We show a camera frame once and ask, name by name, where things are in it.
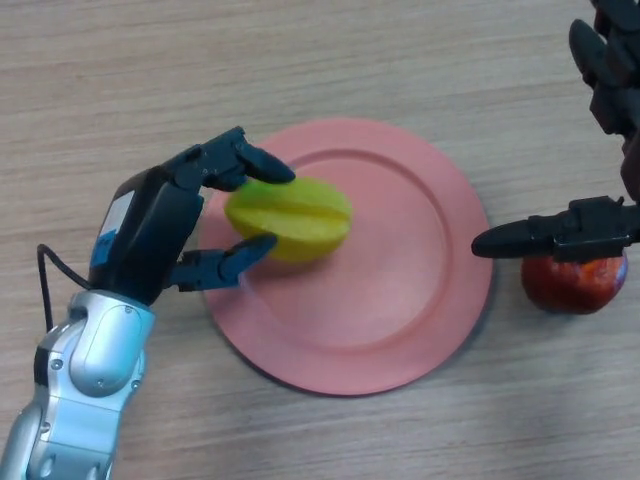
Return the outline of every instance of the pink plate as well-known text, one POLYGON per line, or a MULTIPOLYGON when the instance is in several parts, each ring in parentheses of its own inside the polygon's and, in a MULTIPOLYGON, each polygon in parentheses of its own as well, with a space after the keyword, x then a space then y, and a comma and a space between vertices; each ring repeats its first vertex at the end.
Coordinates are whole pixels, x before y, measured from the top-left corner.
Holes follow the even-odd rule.
MULTIPOLYGON (((471 253, 489 225, 453 163, 411 133, 362 119, 294 126, 261 146, 298 176, 335 185, 354 218, 325 260, 267 260, 241 288, 205 294, 237 351, 285 384, 331 395, 399 387, 455 353, 482 313, 493 263, 471 253)), ((200 248, 239 240, 226 200, 207 205, 200 248)))

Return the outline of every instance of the wood grain surface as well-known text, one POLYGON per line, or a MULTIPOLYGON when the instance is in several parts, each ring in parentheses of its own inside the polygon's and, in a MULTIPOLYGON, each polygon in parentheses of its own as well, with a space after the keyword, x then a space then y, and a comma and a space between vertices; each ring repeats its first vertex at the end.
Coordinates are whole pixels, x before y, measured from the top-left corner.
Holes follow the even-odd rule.
MULTIPOLYGON (((0 0, 0 444, 44 331, 35 247, 82 275, 114 190, 243 125, 407 128, 466 172, 492 224, 624 194, 568 44, 587 0, 0 0)), ((315 398, 225 346, 199 294, 156 304, 114 480, 633 480, 640 250, 598 314, 535 310, 497 264, 486 325, 436 374, 315 398)), ((56 320, 76 290, 51 270, 56 320)))

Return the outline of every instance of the silver robotic arm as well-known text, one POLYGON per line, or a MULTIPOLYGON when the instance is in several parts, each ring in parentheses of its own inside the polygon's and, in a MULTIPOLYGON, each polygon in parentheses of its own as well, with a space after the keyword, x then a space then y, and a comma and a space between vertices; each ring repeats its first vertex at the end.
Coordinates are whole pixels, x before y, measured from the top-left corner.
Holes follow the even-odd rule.
POLYGON ((200 216, 200 188, 230 192, 247 177, 288 183, 295 174, 236 127, 118 188, 88 280, 38 247, 47 335, 35 354, 33 398, 11 428, 0 480, 111 478, 122 413, 145 373, 151 305, 172 286, 182 292, 235 287, 276 244, 267 234, 228 250, 182 251, 200 216), (56 327, 45 255, 85 290, 73 296, 67 319, 56 327))
POLYGON ((145 374, 155 315, 106 291, 76 294, 38 345, 35 391, 17 417, 0 480, 109 480, 122 413, 145 374))

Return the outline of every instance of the robotic hand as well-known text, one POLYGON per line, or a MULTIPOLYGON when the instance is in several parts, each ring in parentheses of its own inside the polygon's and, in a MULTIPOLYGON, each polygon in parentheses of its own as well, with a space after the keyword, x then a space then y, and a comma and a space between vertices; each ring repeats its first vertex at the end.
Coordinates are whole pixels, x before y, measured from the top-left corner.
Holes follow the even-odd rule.
POLYGON ((552 256, 556 262, 588 262, 622 256, 640 241, 640 206, 610 197, 573 200, 556 215, 534 215, 494 227, 477 236, 478 257, 552 256))
POLYGON ((233 191, 247 177, 288 183, 295 174, 247 143, 240 127, 145 170, 118 188, 83 280, 41 245, 47 335, 34 359, 35 391, 13 424, 0 480, 109 480, 122 413, 145 374, 144 347, 162 291, 238 285, 275 246, 272 235, 230 250, 182 253, 202 211, 201 187, 233 191), (44 256, 86 291, 53 327, 44 256))
MULTIPOLYGON (((620 174, 640 202, 640 5, 637 0, 591 0, 594 28, 575 20, 569 47, 592 90, 590 110, 608 135, 624 138, 620 174)), ((619 257, 640 241, 640 207, 609 197, 573 200, 568 210, 492 228, 473 241, 474 255, 517 258, 551 255, 556 262, 619 257)))

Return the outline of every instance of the red apple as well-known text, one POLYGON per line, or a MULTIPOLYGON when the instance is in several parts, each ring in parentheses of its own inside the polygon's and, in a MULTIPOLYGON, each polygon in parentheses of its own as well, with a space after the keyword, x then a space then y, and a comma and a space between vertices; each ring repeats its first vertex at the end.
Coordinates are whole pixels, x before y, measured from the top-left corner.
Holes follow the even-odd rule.
POLYGON ((529 299, 540 309, 588 315, 605 307, 627 277, 627 255, 588 263, 557 263, 551 257, 527 257, 520 269, 529 299))

